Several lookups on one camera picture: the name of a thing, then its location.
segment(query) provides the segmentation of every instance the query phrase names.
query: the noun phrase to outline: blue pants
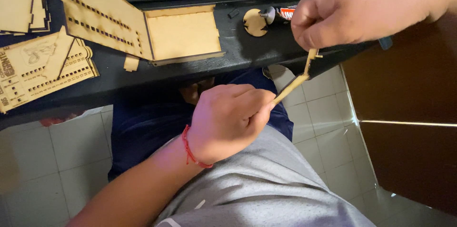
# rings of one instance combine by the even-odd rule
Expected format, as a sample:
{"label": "blue pants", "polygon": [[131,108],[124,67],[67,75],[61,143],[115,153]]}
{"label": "blue pants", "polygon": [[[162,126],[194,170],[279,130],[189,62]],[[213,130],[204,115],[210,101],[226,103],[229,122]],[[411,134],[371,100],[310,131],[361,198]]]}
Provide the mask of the blue pants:
{"label": "blue pants", "polygon": [[[256,89],[277,94],[269,76],[266,68],[243,69],[215,77],[214,85],[251,84]],[[186,125],[191,125],[195,106],[186,103],[177,89],[145,91],[144,100],[149,101],[143,104],[124,100],[114,103],[110,181],[147,159],[167,141],[182,133]],[[283,103],[273,108],[267,125],[292,141],[293,123]]]}

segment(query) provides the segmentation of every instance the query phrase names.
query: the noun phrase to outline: black table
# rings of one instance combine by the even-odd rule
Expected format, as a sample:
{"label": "black table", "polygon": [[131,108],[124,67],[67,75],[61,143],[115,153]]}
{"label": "black table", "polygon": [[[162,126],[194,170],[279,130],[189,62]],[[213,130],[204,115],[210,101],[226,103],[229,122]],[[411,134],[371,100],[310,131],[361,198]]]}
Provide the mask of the black table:
{"label": "black table", "polygon": [[[52,14],[50,33],[57,32],[65,19],[62,14],[63,6],[60,0],[47,1]],[[65,116],[71,112],[111,104],[115,98],[120,96],[141,96],[145,90],[151,91],[164,86],[174,89],[184,82],[198,81],[209,76],[247,67],[263,67],[281,63],[294,73],[302,72],[307,52],[294,41],[289,25],[276,25],[271,27],[265,36],[252,37],[244,30],[242,23],[244,13],[251,8],[290,5],[298,1],[155,0],[135,2],[134,5],[141,9],[215,3],[214,19],[220,34],[221,49],[225,51],[225,55],[219,58],[165,66],[153,66],[145,60],[140,60],[136,72],[126,72],[123,69],[125,53],[87,41],[86,44],[93,51],[93,60],[100,77],[71,85],[12,109],[7,114],[0,115],[0,130],[12,125],[48,117]],[[239,10],[239,15],[230,19],[227,14],[234,8]],[[0,46],[36,37],[36,35],[5,36],[0,38]],[[313,61],[309,73],[311,77],[315,77],[372,44],[340,45],[321,49],[320,54],[325,56]]]}

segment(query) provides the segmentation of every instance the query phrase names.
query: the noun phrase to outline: gray t-shirt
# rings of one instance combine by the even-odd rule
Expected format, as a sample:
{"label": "gray t-shirt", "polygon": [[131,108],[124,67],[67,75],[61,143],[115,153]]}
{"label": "gray t-shirt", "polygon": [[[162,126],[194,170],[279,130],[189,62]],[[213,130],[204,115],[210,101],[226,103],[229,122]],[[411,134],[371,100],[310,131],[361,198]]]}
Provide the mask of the gray t-shirt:
{"label": "gray t-shirt", "polygon": [[374,224],[331,192],[295,146],[267,125],[243,151],[183,186],[154,226]]}

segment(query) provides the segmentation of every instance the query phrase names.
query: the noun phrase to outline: hand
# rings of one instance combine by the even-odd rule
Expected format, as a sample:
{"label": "hand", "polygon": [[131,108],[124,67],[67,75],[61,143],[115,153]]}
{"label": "hand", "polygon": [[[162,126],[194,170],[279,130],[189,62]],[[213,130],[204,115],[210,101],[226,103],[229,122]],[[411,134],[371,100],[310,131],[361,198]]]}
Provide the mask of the hand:
{"label": "hand", "polygon": [[301,0],[291,27],[305,50],[358,43],[437,20],[457,0]]}
{"label": "hand", "polygon": [[275,95],[250,84],[218,85],[200,96],[187,133],[196,159],[213,164],[251,144],[263,130]]}

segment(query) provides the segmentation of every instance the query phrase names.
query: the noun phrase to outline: white tile floor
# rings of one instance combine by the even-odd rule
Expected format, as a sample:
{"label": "white tile floor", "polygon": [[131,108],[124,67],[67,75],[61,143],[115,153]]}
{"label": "white tile floor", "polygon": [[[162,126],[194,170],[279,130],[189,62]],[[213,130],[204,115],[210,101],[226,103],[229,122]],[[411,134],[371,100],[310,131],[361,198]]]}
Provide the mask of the white tile floor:
{"label": "white tile floor", "polygon": [[[293,74],[270,68],[278,89]],[[457,219],[375,188],[363,139],[352,123],[339,67],[304,83],[284,100],[294,122],[293,143],[324,183],[379,227],[457,226]],[[37,122],[0,132],[10,141],[20,186],[0,195],[0,227],[63,227],[107,184],[112,106],[61,125]]]}

